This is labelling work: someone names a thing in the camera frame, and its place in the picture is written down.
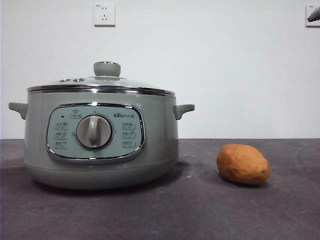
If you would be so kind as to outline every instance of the dial knob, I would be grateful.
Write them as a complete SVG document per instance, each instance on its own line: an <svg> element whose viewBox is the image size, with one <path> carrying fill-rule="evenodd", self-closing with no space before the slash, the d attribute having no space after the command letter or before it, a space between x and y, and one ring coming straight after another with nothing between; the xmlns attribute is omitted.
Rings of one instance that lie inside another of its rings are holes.
<svg viewBox="0 0 320 240"><path fill-rule="evenodd" d="M102 116L91 115L81 120L76 128L78 141L86 148L98 149L108 143L112 135L110 123Z"/></svg>

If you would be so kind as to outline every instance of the slow cooker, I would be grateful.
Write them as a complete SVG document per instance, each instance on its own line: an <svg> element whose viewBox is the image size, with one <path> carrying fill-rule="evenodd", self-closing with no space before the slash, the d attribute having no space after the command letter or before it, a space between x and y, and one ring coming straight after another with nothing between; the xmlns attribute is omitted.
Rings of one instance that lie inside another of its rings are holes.
<svg viewBox="0 0 320 240"><path fill-rule="evenodd" d="M119 77L121 66L96 62L95 76L27 89L9 109L25 119L24 165L46 185L111 189L154 180L178 160L177 120L193 104L175 93Z"/></svg>

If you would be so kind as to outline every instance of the wall outlet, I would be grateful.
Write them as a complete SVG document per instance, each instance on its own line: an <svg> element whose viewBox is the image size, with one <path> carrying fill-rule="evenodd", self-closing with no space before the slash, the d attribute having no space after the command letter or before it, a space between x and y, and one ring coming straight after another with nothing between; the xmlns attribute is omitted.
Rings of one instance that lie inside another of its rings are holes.
<svg viewBox="0 0 320 240"><path fill-rule="evenodd" d="M305 6L305 26L306 27L320 27L320 20L309 22L307 19L317 8L320 8L320 5L309 4Z"/></svg>
<svg viewBox="0 0 320 240"><path fill-rule="evenodd" d="M101 3L93 6L93 24L99 26L116 25L116 6L112 3Z"/></svg>

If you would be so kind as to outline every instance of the chrome trim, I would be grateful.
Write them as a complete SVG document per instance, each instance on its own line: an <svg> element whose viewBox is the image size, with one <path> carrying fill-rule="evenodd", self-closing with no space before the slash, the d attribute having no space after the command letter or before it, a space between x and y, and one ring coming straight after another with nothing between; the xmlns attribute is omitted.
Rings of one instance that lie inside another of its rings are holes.
<svg viewBox="0 0 320 240"><path fill-rule="evenodd" d="M31 90L28 94L49 94L49 93L112 93L112 94L139 94L139 95L152 95L176 98L175 93L172 91L153 91L152 88L132 88L132 89L120 89L115 87L114 89L101 89L101 88L64 88L64 89L43 89L43 90Z"/></svg>
<svg viewBox="0 0 320 240"><path fill-rule="evenodd" d="M125 154L125 155L120 155L120 156L113 156L113 157L89 157L89 158L77 158L77 157L68 157L68 156L63 156L60 154L55 153L48 144L48 131L49 131L49 123L51 119L52 113L59 109L59 108L68 108L68 107L79 107L79 106L102 106L102 107L116 107L116 108L130 108L133 109L139 116L140 119L140 130L141 130L141 142L139 146L132 152ZM49 153L49 155L57 162L60 163L65 163L65 164L112 164L112 163L122 163L122 162L128 162L136 157L138 157L144 146L146 145L147 140L146 140L146 130L145 130L145 122L144 118L142 116L141 111L136 108L135 106L132 105L124 105L124 104L113 104L113 103L68 103L68 104L61 104L58 107L54 108L49 116L49 121L46 129L46 134L45 134L45 146L46 150Z"/></svg>
<svg viewBox="0 0 320 240"><path fill-rule="evenodd" d="M65 90L69 91L70 89L99 89L99 90L122 90L122 91L138 91L138 92L152 92L152 93L161 93L168 95L175 95L173 91L167 91L156 88L149 87L135 87L135 86L116 86L116 85L85 85L85 84L57 84L57 85L42 85L42 86L32 86L27 89L28 92L39 91L39 90L51 90L51 93L56 92L55 90Z"/></svg>

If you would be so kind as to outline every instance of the dark table surface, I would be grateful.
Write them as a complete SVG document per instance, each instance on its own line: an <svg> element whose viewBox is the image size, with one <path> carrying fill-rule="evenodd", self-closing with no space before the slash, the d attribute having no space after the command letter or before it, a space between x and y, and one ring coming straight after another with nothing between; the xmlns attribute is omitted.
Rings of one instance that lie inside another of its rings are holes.
<svg viewBox="0 0 320 240"><path fill-rule="evenodd" d="M223 181L225 144L258 148L270 177ZM318 240L320 139L181 139L176 167L151 183L79 191L34 181L23 140L1 141L2 240Z"/></svg>

